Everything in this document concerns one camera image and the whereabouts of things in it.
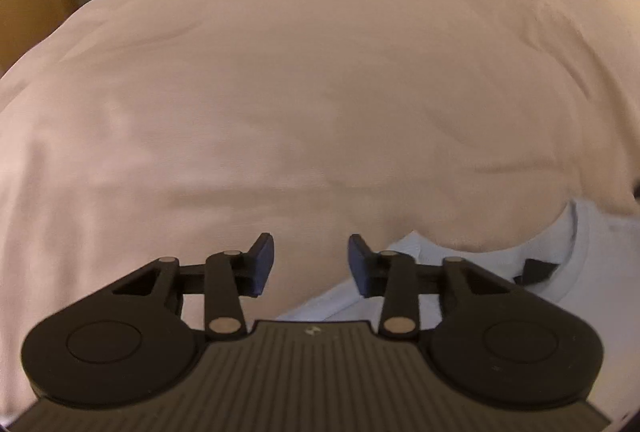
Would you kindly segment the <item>light blue t-shirt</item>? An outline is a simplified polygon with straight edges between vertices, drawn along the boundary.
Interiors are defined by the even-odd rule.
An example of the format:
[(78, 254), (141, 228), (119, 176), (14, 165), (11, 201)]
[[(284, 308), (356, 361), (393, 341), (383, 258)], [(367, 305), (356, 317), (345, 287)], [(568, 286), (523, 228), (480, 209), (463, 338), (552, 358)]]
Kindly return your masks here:
[[(390, 251), (423, 265), (461, 256), (509, 282), (526, 260), (554, 264), (549, 279), (526, 286), (537, 296), (573, 313), (597, 331), (604, 361), (590, 402), (622, 426), (639, 411), (639, 217), (601, 212), (587, 200), (570, 201), (545, 230), (512, 248), (488, 252), (452, 250), (417, 232), (390, 244)], [(363, 299), (351, 279), (278, 319), (293, 322), (368, 320), (376, 327), (380, 298)]]

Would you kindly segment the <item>white bed sheet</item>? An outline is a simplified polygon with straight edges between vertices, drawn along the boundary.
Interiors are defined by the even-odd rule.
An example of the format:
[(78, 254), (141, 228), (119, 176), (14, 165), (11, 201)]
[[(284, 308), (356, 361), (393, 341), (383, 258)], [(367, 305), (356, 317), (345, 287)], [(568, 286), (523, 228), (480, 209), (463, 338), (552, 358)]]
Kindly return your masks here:
[(639, 216), (639, 47), (597, 0), (93, 0), (1, 79), (1, 411), (32, 326), (135, 268), (276, 241), (248, 319), (346, 241), (512, 248)]

